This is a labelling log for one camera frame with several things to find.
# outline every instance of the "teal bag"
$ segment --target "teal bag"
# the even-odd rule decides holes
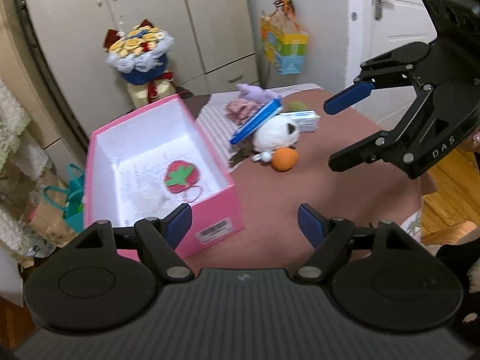
[[[47,195],[47,192],[50,190],[67,195],[67,201],[64,207],[57,204]],[[50,205],[63,211],[63,220],[73,231],[76,233],[83,231],[83,190],[76,190],[73,193],[69,193],[68,190],[49,185],[43,188],[43,197]]]
[[[83,195],[83,185],[85,183],[85,173],[83,170],[79,166],[71,163],[67,166],[67,173],[70,177],[70,181],[68,182],[69,193],[81,190]]]
[[[48,186],[43,188],[43,197],[50,205],[63,211],[63,220],[67,225],[77,233],[83,231],[83,185],[85,183],[85,174],[83,170],[75,164],[67,166],[67,173],[70,177],[68,189]],[[48,195],[49,190],[56,191],[67,195],[64,207],[54,202]]]

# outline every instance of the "green leaf shape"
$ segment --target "green leaf shape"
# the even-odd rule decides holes
[[[177,170],[174,170],[168,174],[170,180],[165,181],[165,185],[171,187],[173,185],[188,186],[187,177],[194,171],[194,166],[179,166]]]

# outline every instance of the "blue book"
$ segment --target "blue book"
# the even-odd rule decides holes
[[[246,122],[242,127],[240,127],[237,132],[233,135],[230,143],[235,145],[246,137],[248,137],[251,133],[257,130],[263,123],[265,123],[268,119],[275,116],[282,110],[282,104],[280,103],[280,99],[274,99],[271,102],[265,104],[262,108],[258,110],[258,112],[253,115],[248,122]]]

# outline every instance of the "white cabinet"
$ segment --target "white cabinet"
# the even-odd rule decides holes
[[[203,73],[195,44],[194,32],[184,0],[109,0],[115,22],[124,22],[126,33],[143,19],[170,33],[175,38],[169,52],[169,69],[177,83],[184,83]]]
[[[105,63],[108,29],[143,19],[174,38],[168,69],[193,93],[257,81],[246,0],[26,0],[63,95],[88,134],[133,109],[126,82]]]
[[[107,0],[26,0],[45,58],[87,134],[133,108],[126,83],[105,63],[114,23]]]
[[[254,53],[247,0],[187,0],[208,73]]]
[[[70,176],[67,173],[67,167],[69,164],[76,164],[83,168],[83,164],[79,163],[74,154],[70,151],[68,145],[64,142],[64,139],[59,139],[49,147],[45,148],[46,153],[55,167],[55,173],[65,183],[68,183]]]
[[[255,83],[258,80],[255,55],[221,67],[206,76],[212,93],[236,91],[236,84]]]

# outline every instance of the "wooden floor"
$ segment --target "wooden floor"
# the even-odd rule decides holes
[[[424,197],[423,234],[461,222],[480,226],[480,174],[472,153],[453,150],[429,170],[438,192]]]
[[[35,330],[27,307],[0,298],[0,342],[9,348],[20,345]]]

